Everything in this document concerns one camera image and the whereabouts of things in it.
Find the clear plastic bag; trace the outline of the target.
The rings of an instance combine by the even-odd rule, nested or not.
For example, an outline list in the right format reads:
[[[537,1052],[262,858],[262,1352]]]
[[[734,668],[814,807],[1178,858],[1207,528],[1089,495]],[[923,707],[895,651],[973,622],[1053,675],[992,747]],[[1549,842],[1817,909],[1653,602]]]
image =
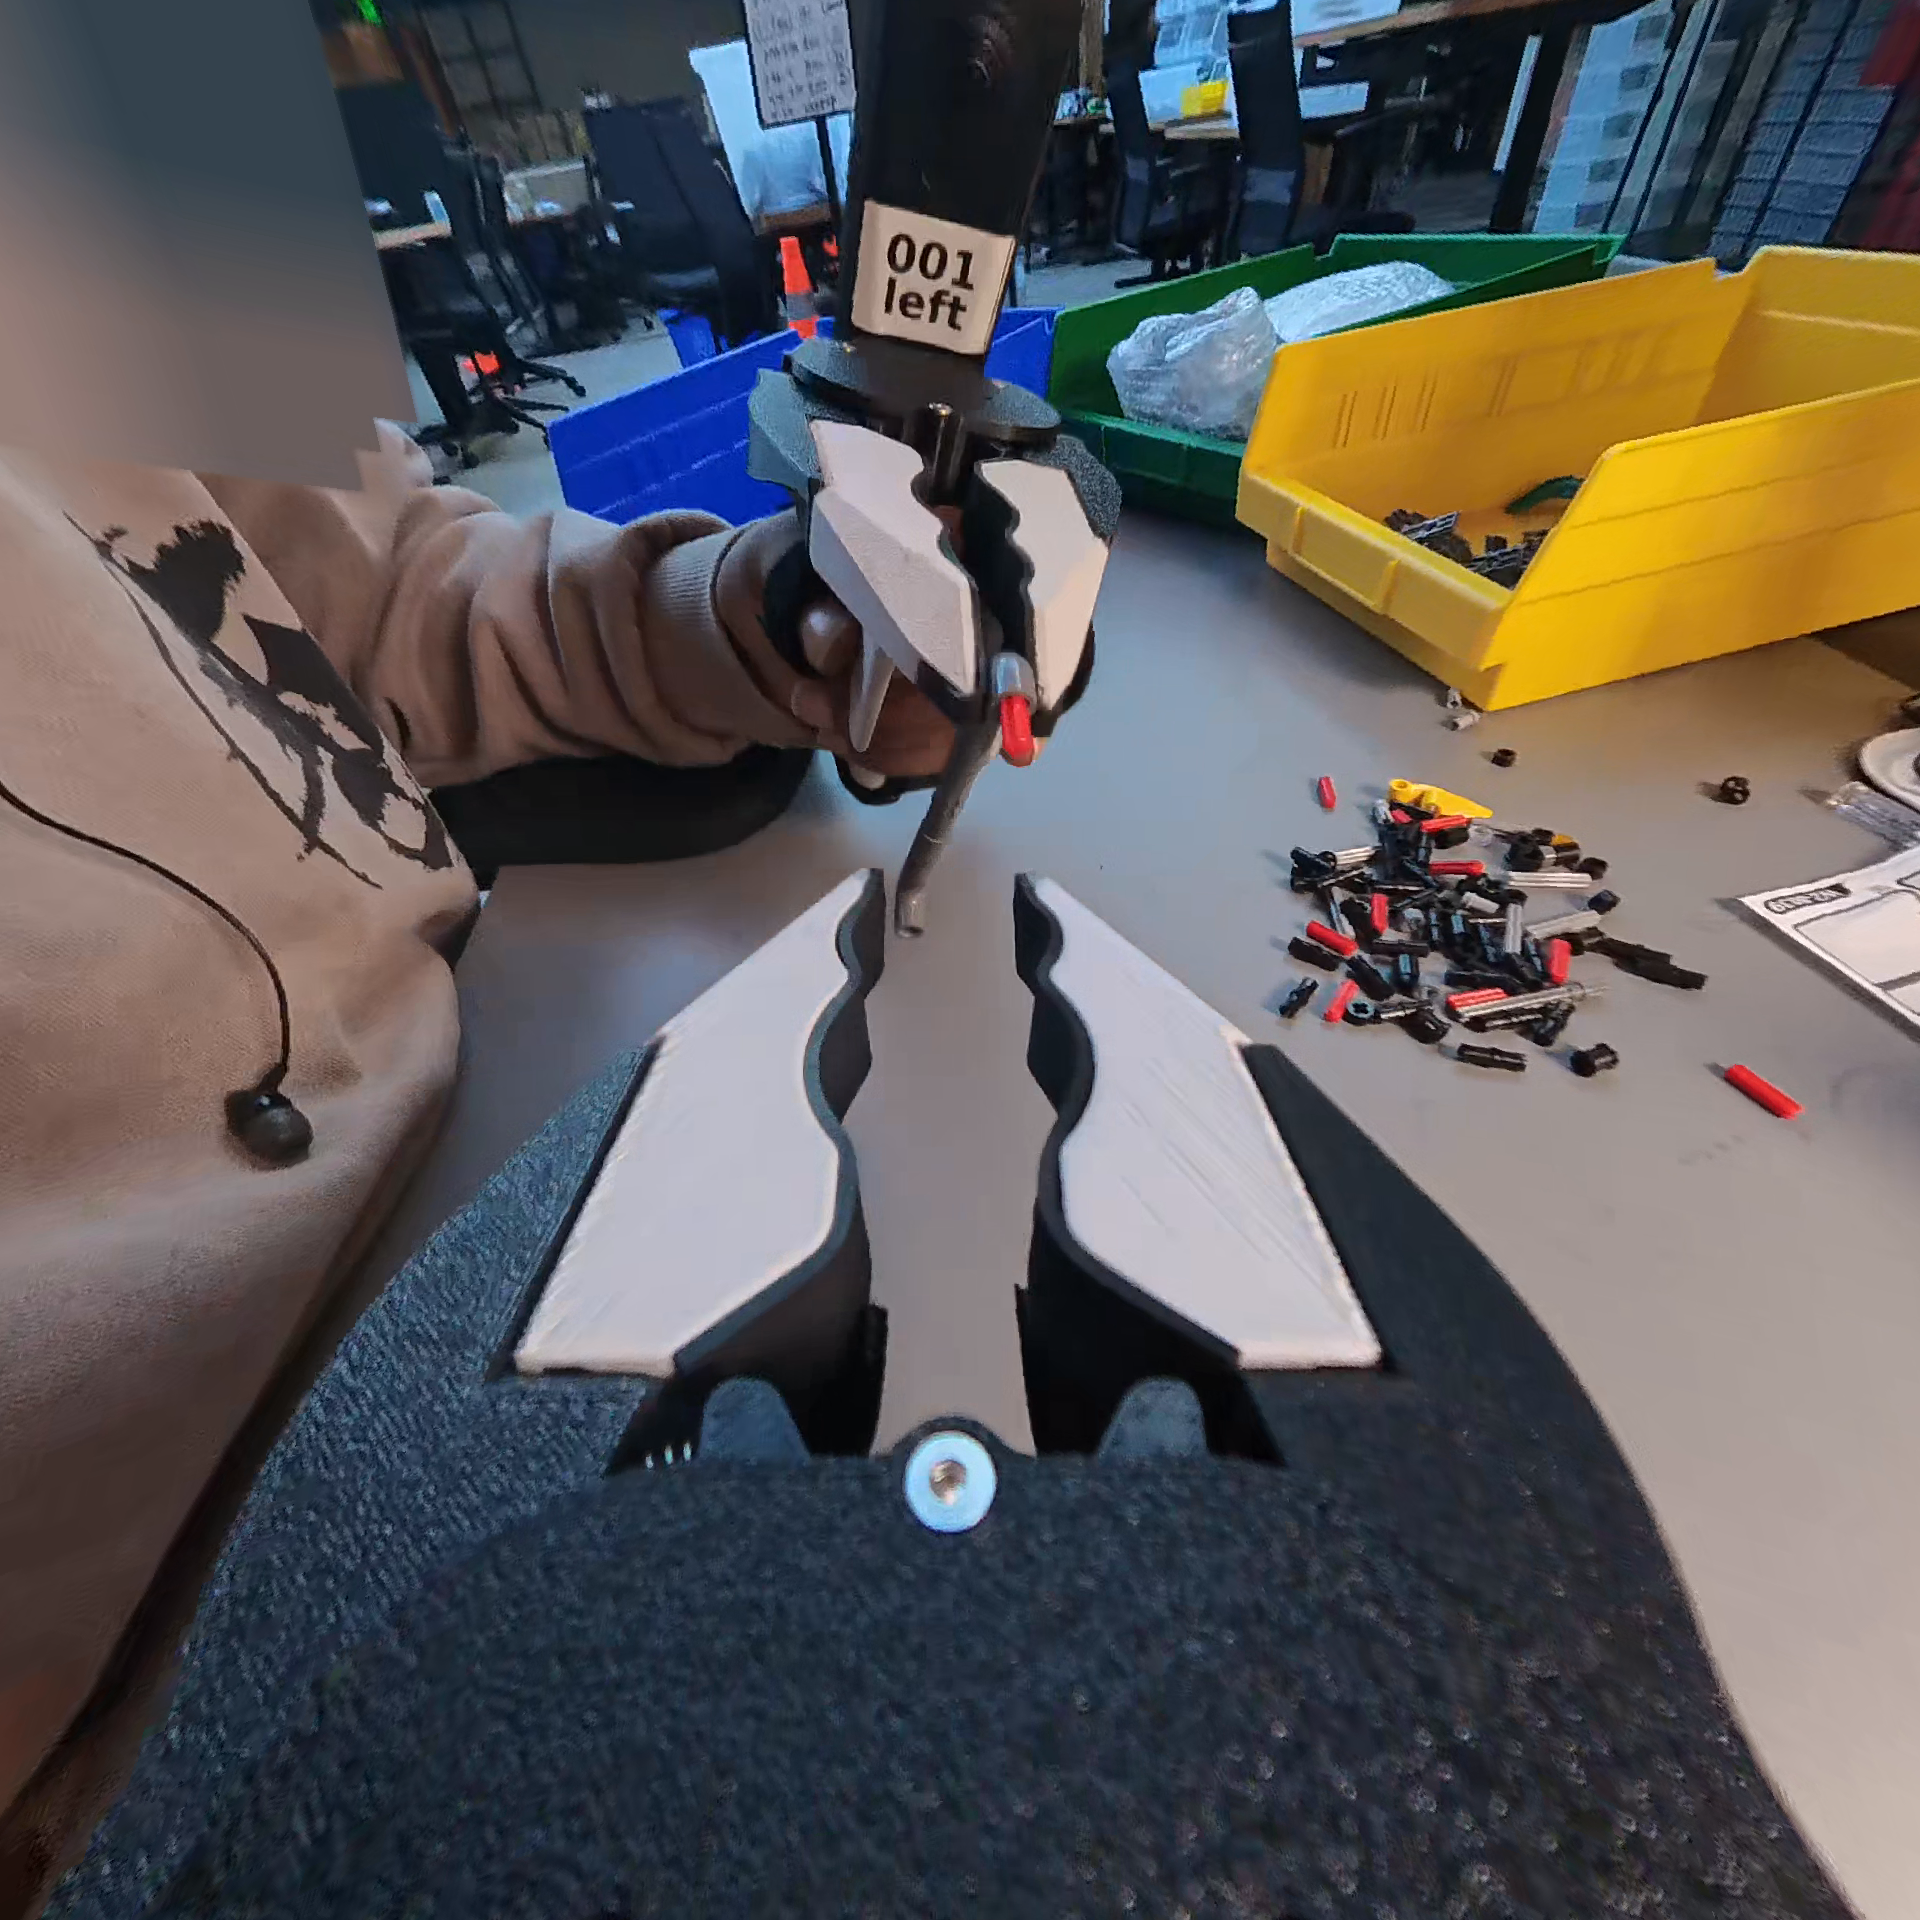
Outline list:
[[[1314,275],[1272,296],[1241,288],[1195,312],[1141,319],[1107,354],[1107,374],[1123,418],[1241,444],[1282,348],[1455,292],[1455,280],[1413,259]]]

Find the yellow storage bin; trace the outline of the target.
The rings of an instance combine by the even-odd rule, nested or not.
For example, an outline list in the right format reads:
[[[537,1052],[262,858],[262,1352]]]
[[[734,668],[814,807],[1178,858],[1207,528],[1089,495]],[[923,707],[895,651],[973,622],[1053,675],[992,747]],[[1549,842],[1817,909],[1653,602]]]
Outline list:
[[[1558,475],[1563,511],[1505,501]],[[1515,589],[1381,521],[1548,525]],[[1272,571],[1479,708],[1917,595],[1917,258],[1766,248],[1286,346],[1236,516]]]

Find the pile of black red pins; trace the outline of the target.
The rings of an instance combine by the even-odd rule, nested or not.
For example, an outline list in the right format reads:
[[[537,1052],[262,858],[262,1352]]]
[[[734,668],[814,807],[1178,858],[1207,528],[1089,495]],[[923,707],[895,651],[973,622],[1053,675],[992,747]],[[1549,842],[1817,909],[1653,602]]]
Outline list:
[[[1282,1024],[1400,1033],[1479,1072],[1556,1061],[1590,1082],[1617,1043],[1577,1024],[1612,981],[1702,994],[1706,971],[1618,929],[1607,858],[1571,834],[1373,806],[1363,837],[1278,857],[1300,911],[1281,938],[1289,975],[1268,1002]]]

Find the white sticker sheet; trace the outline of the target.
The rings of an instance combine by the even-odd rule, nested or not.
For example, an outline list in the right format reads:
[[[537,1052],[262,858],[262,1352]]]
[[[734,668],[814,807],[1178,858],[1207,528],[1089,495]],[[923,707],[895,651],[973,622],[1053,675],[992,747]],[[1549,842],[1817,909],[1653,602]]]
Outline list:
[[[1736,905],[1793,950],[1917,1028],[1917,849]]]

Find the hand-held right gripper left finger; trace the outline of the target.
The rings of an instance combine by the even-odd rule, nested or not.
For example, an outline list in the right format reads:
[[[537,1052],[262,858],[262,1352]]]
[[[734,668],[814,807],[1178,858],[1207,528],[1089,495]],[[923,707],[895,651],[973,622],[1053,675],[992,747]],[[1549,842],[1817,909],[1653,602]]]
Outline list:
[[[809,1453],[872,1450],[886,1323],[844,1120],[885,929],[885,875],[856,871],[655,1032],[542,1253],[515,1377],[638,1379],[653,1459],[733,1379]]]

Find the wooden high table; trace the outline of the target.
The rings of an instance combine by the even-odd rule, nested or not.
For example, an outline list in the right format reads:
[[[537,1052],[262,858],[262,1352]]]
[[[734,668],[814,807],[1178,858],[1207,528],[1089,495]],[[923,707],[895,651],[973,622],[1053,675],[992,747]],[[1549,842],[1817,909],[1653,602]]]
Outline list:
[[[1292,40],[1306,53],[1342,53],[1351,63],[1363,53],[1406,63],[1412,54],[1400,48],[1403,41],[1421,51],[1453,46],[1462,36],[1508,36],[1520,46],[1538,41],[1534,57],[1521,60],[1520,119],[1499,168],[1500,183],[1484,226],[1489,235],[1508,237],[1525,228],[1554,96],[1574,36],[1642,10],[1642,2],[1430,2],[1405,5],[1390,13],[1373,7],[1330,26],[1293,27]]]

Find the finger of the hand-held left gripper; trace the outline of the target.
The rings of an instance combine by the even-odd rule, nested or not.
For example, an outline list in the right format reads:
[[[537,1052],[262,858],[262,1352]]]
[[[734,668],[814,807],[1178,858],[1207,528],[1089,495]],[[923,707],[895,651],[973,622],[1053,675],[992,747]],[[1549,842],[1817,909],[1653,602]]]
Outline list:
[[[1036,712],[1064,712],[1092,639],[1111,547],[1111,480],[1093,464],[984,458],[967,483],[967,567],[997,651],[1020,653]]]
[[[920,498],[920,452],[837,418],[813,418],[811,432],[820,485],[809,560],[858,624],[851,707],[880,708],[888,683],[909,680],[949,708],[971,708],[981,688],[978,599],[943,522]]]

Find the green storage bin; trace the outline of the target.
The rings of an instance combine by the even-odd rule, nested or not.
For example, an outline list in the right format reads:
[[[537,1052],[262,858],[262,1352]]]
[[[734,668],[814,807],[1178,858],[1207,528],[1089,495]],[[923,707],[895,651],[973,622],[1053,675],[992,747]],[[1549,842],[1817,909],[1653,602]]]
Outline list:
[[[1117,476],[1123,500],[1150,514],[1231,528],[1244,441],[1190,434],[1122,415],[1107,354],[1144,319],[1195,312],[1248,286],[1262,296],[1319,288],[1333,275],[1408,262],[1445,290],[1412,304],[1417,319],[1474,304],[1530,296],[1610,272],[1622,235],[1339,235],[1327,252],[1295,246],[1202,273],[1148,280],[1061,310],[1045,396],[1070,432]]]

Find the heap of dark grey bricks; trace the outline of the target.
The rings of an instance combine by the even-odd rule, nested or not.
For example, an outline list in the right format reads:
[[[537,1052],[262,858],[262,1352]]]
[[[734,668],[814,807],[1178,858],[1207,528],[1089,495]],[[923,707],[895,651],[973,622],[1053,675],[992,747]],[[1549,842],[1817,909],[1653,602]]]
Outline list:
[[[1470,533],[1462,529],[1457,514],[1421,516],[1412,509],[1397,509],[1381,522],[1403,541],[1412,541],[1508,591],[1520,586],[1549,533],[1548,525],[1525,528],[1516,533],[1500,529]]]

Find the black office chair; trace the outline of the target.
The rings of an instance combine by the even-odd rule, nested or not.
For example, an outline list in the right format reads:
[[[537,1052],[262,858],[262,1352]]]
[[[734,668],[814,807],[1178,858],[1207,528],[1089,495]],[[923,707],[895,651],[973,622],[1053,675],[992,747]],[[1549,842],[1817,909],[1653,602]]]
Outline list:
[[[377,235],[376,251],[396,333],[441,411],[437,426],[413,429],[415,444],[469,469],[478,464],[484,441],[525,426],[548,440],[546,416],[567,408],[525,399],[525,389],[555,383],[574,399],[586,399],[570,372],[515,350],[452,237],[429,228],[396,229]]]
[[[1413,213],[1386,204],[1381,178],[1405,148],[1415,103],[1335,114],[1310,134],[1289,2],[1236,7],[1226,21],[1239,162],[1220,228],[1220,262],[1295,246],[1329,252],[1342,235],[1406,235]]]
[[[1109,63],[1106,88],[1117,144],[1111,242],[1144,259],[1140,272],[1117,278],[1117,290],[1202,272],[1217,219],[1210,163],[1178,162],[1150,129],[1137,63]]]

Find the white paper poster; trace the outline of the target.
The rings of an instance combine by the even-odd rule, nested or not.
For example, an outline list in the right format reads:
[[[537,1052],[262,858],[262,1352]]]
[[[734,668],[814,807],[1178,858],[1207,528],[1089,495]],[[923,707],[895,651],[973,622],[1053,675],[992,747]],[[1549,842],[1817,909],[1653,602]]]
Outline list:
[[[754,117],[765,129],[855,111],[851,15],[844,2],[744,2],[742,13]]]

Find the person's left forearm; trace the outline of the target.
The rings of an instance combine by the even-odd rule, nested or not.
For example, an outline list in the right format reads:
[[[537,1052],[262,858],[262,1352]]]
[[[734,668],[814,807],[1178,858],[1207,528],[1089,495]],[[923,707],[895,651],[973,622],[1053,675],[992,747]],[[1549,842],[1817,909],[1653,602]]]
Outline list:
[[[759,617],[795,541],[792,516],[611,525],[423,487],[352,613],[316,630],[429,788],[561,758],[718,767],[814,742],[811,688]]]

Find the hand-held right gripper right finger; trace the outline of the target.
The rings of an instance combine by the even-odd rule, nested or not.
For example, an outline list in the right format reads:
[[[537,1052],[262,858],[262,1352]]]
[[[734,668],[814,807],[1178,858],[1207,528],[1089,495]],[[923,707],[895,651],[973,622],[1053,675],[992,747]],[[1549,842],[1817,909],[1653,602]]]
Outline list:
[[[1020,1379],[1041,1454],[1170,1381],[1202,1450],[1276,1461],[1257,1385],[1369,1379],[1378,1332],[1286,1148],[1267,1049],[1058,881],[1012,883],[1036,1169]]]

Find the grey desk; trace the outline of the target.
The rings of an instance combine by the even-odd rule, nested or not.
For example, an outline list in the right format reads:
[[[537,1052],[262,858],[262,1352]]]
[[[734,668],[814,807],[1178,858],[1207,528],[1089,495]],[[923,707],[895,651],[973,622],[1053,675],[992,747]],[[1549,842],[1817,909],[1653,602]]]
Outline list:
[[[1470,784],[1405,668],[1245,537],[1123,528],[1064,767],[992,781],[851,1112],[885,1461],[542,1492],[316,1669],[190,1916],[1916,1916],[1916,1043],[1724,898],[1848,866],[1804,777],[1881,705],[1819,642],[1500,728],[1480,793],[1592,834],[1621,929],[1579,1084],[1268,1002],[1310,764]],[[1723,806],[1727,775],[1752,802]],[[1386,1364],[1268,1381],[1276,1461],[1003,1456],[1053,1112],[1012,876],[1285,1054]],[[1799,1096],[1767,1116],[1720,1067]]]

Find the grey bent rod red caps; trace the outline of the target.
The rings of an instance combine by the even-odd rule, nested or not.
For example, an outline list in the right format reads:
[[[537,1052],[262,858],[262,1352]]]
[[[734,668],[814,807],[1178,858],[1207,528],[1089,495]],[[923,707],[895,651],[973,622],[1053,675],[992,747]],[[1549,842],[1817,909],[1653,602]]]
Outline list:
[[[995,758],[1015,767],[1033,764],[1038,682],[1033,665],[1015,651],[1000,651],[990,660],[990,699],[986,716],[957,730],[946,767],[931,792],[923,822],[906,848],[894,899],[894,933],[900,942],[916,942],[925,933],[928,890],[933,873],[954,841],[978,775]]]

